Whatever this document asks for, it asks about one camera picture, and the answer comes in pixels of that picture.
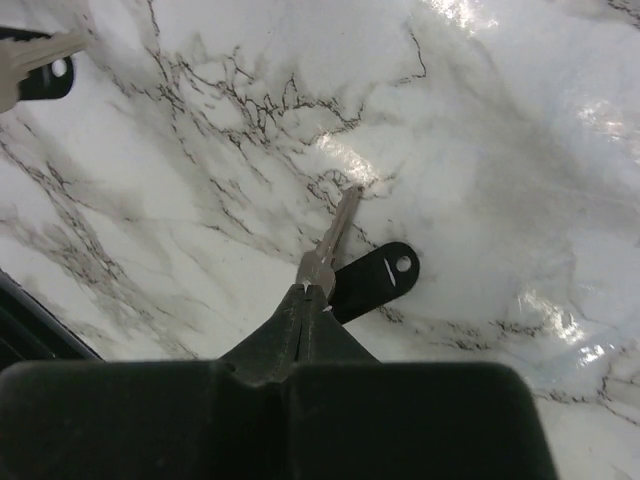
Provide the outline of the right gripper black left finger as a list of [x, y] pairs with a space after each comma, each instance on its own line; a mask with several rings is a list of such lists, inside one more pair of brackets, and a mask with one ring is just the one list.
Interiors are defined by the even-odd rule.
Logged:
[[1, 376], [5, 479], [278, 479], [305, 290], [218, 360], [22, 362]]

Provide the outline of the silver key with black clip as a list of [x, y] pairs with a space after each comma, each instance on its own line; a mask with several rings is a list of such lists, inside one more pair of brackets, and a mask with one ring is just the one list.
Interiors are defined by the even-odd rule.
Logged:
[[339, 259], [362, 191], [352, 185], [342, 192], [331, 224], [317, 246], [302, 255], [295, 276], [297, 284], [321, 289], [329, 311], [343, 325], [407, 294], [421, 271], [416, 251], [399, 241], [347, 262]]

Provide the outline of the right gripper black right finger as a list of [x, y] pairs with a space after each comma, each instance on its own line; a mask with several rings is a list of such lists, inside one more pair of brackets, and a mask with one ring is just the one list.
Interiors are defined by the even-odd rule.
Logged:
[[539, 479], [529, 388], [498, 363], [307, 365], [297, 371], [300, 479]]

